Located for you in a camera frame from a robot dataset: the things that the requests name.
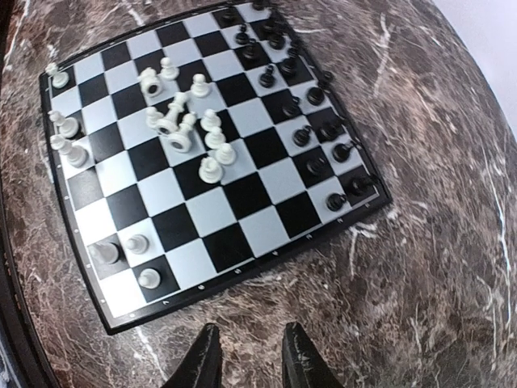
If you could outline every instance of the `marble table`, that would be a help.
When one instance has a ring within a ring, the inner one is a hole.
[[[19,278],[64,387],[158,387],[207,322],[225,386],[280,386],[301,322],[344,386],[517,386],[517,146],[465,46],[427,0],[283,0],[336,74],[394,197],[288,264],[107,336],[48,175],[37,75],[209,0],[19,0],[0,100],[3,195]]]

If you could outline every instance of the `white square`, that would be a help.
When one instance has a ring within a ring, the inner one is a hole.
[[[147,248],[147,251],[141,255],[132,253],[129,249],[125,248],[125,243],[137,234],[141,234],[147,238],[147,241],[149,241],[149,248]],[[124,249],[124,253],[126,254],[126,259],[131,267],[136,267],[137,265],[143,264],[149,260],[156,259],[165,253],[162,242],[154,228],[154,223],[151,218],[146,218],[145,220],[132,224],[125,229],[119,230],[118,235],[120,242],[122,243],[122,249]]]
[[[151,30],[126,40],[132,59],[143,57],[162,48],[156,31]]]
[[[258,174],[273,204],[278,204],[305,191],[300,173],[290,158],[264,167]]]
[[[113,69],[109,69],[104,73],[104,77],[110,94],[114,94],[117,91],[121,91],[126,87],[138,83],[137,67],[133,61],[125,62]]]
[[[183,24],[192,38],[219,31],[219,25],[210,12],[185,19]]]
[[[74,65],[75,82],[83,83],[104,71],[103,59],[100,53],[91,54]]]
[[[103,160],[95,169],[105,196],[115,194],[137,182],[128,151]]]
[[[160,171],[138,182],[147,213],[152,217],[172,209],[185,200],[176,175],[170,169]]]
[[[132,313],[146,305],[131,268],[99,280],[99,285],[113,318]]]
[[[202,57],[201,52],[197,48],[197,44],[195,44],[193,39],[171,44],[170,46],[165,47],[163,51],[165,51],[166,56],[172,60],[174,66],[178,67],[197,61]]]
[[[195,196],[187,201],[187,208],[200,237],[237,222],[222,188]]]
[[[145,109],[142,109],[118,121],[120,137],[126,150],[157,136],[156,131],[147,126],[145,118]]]
[[[189,289],[217,276],[200,238],[166,253],[180,289]]]
[[[241,137],[248,137],[273,126],[261,99],[251,99],[234,105],[228,111]]]
[[[289,242],[288,233],[274,206],[239,221],[256,258]]]
[[[54,111],[61,112],[63,116],[69,116],[79,111],[82,108],[79,88],[75,86],[68,91],[64,91],[57,97],[52,98],[50,104]]]
[[[84,245],[96,243],[116,232],[106,198],[76,210],[75,219]]]
[[[115,107],[111,97],[104,97],[84,107],[82,109],[82,119],[84,120],[86,134],[88,135],[107,127],[109,124],[115,123]]]

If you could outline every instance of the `white chess piece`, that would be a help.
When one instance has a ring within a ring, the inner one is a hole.
[[[144,95],[155,97],[163,90],[162,83],[156,75],[155,69],[148,67],[140,73],[137,79],[140,82],[140,89]]]
[[[155,107],[145,109],[145,123],[151,129],[156,129],[156,123],[163,118],[163,113],[159,112]]]
[[[160,75],[166,81],[174,81],[179,76],[179,69],[172,64],[172,61],[168,57],[164,57],[160,60],[162,65],[162,71]]]
[[[79,145],[72,145],[72,142],[62,135],[52,135],[50,146],[60,155],[66,156],[66,160],[72,167],[79,168],[88,160],[88,152]]]
[[[201,128],[205,131],[210,131],[213,127],[221,126],[221,118],[217,115],[213,109],[207,109],[204,111],[203,118],[201,119]]]
[[[135,234],[128,241],[126,241],[125,246],[126,249],[135,255],[141,255],[149,248],[149,240],[141,234]]]
[[[59,71],[55,62],[49,63],[47,68],[45,69],[45,73],[49,77],[52,77],[52,86],[56,89],[61,89],[65,87],[65,85],[70,80],[70,76],[64,71]]]
[[[161,281],[160,272],[152,268],[146,268],[138,277],[138,284],[145,289],[156,289]]]
[[[48,118],[57,126],[59,133],[64,137],[70,139],[79,132],[79,123],[73,117],[66,118],[58,111],[50,111]]]
[[[212,150],[217,150],[223,143],[226,143],[226,137],[221,127],[213,127],[204,137],[204,144]]]
[[[92,259],[101,264],[113,264],[119,259],[119,249],[112,242],[96,242],[88,247]]]
[[[195,113],[186,114],[179,125],[178,131],[167,137],[167,141],[175,151],[186,153],[191,149],[192,141],[189,138],[189,133],[194,129],[195,121]]]
[[[210,94],[211,87],[203,74],[196,74],[192,79],[191,93],[194,97],[202,99]]]
[[[222,165],[228,166],[233,164],[236,158],[237,153],[228,143],[222,144],[216,151],[216,160]]]
[[[217,183],[223,178],[224,171],[216,159],[208,156],[201,160],[199,173],[204,182]]]

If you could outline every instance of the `black square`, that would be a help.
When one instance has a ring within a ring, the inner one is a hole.
[[[320,175],[314,175],[307,168],[307,163],[309,161],[318,160],[319,158],[325,160],[326,165],[323,168]],[[300,173],[301,180],[304,181],[304,184],[307,188],[310,188],[311,186],[314,186],[317,183],[323,182],[324,180],[329,179],[331,176],[334,175],[334,170],[332,170],[332,167],[330,166],[329,161],[326,158],[325,153],[323,152],[321,147],[317,147],[313,150],[304,152],[303,154],[299,154],[293,157],[292,161],[294,162],[296,169]]]
[[[266,107],[269,116],[275,124],[289,120],[282,111],[282,108],[285,104],[289,104],[292,102],[292,94],[289,91],[289,89],[277,91],[272,95],[266,95],[262,97],[262,102]]]
[[[106,198],[117,230],[148,217],[137,185],[129,186]]]
[[[174,277],[174,273],[170,269],[170,265],[167,262],[167,258],[162,255],[148,261],[146,263],[140,264],[132,269],[132,272],[135,274],[136,279],[147,268],[154,269],[158,271],[160,274],[160,285],[156,289],[147,289],[146,287],[140,287],[142,293],[144,294],[144,298],[146,302],[152,302],[160,297],[165,297],[170,293],[174,293],[179,290],[178,282]]]
[[[173,167],[176,179],[181,187],[183,197],[185,200],[203,194],[213,188],[219,187],[219,183],[209,184],[200,179],[199,169],[201,166],[201,159],[206,158],[206,154],[193,158],[185,163]]]
[[[154,216],[153,223],[165,251],[181,247],[199,237],[185,204]]]
[[[288,236],[293,238],[321,223],[307,192],[277,204],[278,212]]]
[[[79,95],[81,96],[83,108],[109,95],[104,74],[100,74],[97,77],[93,77],[88,81],[80,83]]]
[[[116,234],[106,237],[97,243],[113,243],[119,249],[119,259],[113,264],[100,263],[94,258],[91,258],[91,263],[95,267],[99,280],[106,279],[109,276],[113,276],[116,273],[122,272],[129,268],[129,263],[126,260],[126,256],[123,249],[120,249],[121,244],[119,237]]]
[[[169,168],[160,139],[155,137],[128,150],[138,180]]]
[[[217,87],[228,107],[257,97],[254,88],[250,84],[250,80],[245,74],[221,79],[217,81]]]
[[[93,132],[89,138],[96,163],[124,151],[124,144],[122,144],[119,127],[116,123]]]
[[[158,39],[160,40],[160,43],[162,43],[163,47],[170,46],[171,44],[176,44],[190,38],[187,29],[182,22],[169,24],[168,26],[159,28],[156,30],[156,33],[158,34]]]
[[[189,91],[192,86],[192,79],[196,74],[203,74],[207,82],[212,81],[203,61],[199,59],[179,67],[179,76],[176,78],[179,89],[181,91]]]
[[[131,61],[128,45],[125,42],[118,43],[101,52],[104,62],[104,70],[108,71],[118,65]]]
[[[122,119],[126,116],[132,115],[144,108],[147,108],[144,96],[140,90],[140,85],[132,85],[126,87],[121,91],[117,91],[111,95],[113,105],[115,106],[116,116]]]
[[[271,199],[256,172],[228,183],[223,188],[237,219],[249,216],[271,205]]]
[[[162,71],[162,65],[160,61],[165,56],[163,50],[157,50],[149,54],[145,54],[142,57],[135,59],[135,65],[137,66],[138,74],[142,71],[150,67],[151,69],[155,69],[157,73]]]
[[[239,224],[218,230],[203,238],[203,242],[218,272],[253,257],[250,245]]]
[[[104,197],[95,167],[68,179],[68,186],[75,210],[82,209]]]
[[[288,157],[276,129],[269,128],[244,139],[257,168],[269,166]]]
[[[226,39],[219,31],[211,32],[206,35],[194,38],[197,47],[200,49],[203,57],[209,57],[213,54],[222,53],[229,50]]]

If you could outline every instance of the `black pawn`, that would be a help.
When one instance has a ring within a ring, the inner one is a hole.
[[[298,97],[293,97],[289,103],[286,103],[282,107],[282,112],[288,119],[292,119],[293,117],[297,117],[301,114],[300,102],[301,101]]]
[[[235,41],[237,44],[240,44],[243,46],[244,44],[247,44],[250,41],[250,37],[248,34],[246,34],[246,31],[248,30],[248,26],[246,26],[245,23],[241,24],[239,27],[239,32],[235,36]]]
[[[334,79],[331,72],[323,73],[323,79],[319,80],[317,86],[311,87],[307,92],[307,100],[312,105],[320,105],[325,101],[325,92],[329,90],[330,82]]]
[[[258,79],[258,81],[260,82],[260,85],[262,85],[268,89],[270,87],[273,87],[273,85],[275,85],[275,82],[276,82],[275,76],[273,75],[274,71],[275,71],[275,67],[273,65],[269,65],[266,68],[266,71],[263,74],[261,74],[260,78]]]
[[[344,194],[335,192],[326,198],[326,207],[333,212],[338,212],[346,202],[347,197]]]
[[[294,144],[299,147],[306,146],[310,141],[310,130],[310,126],[306,125],[304,128],[295,131],[292,135],[292,141],[294,141]]]

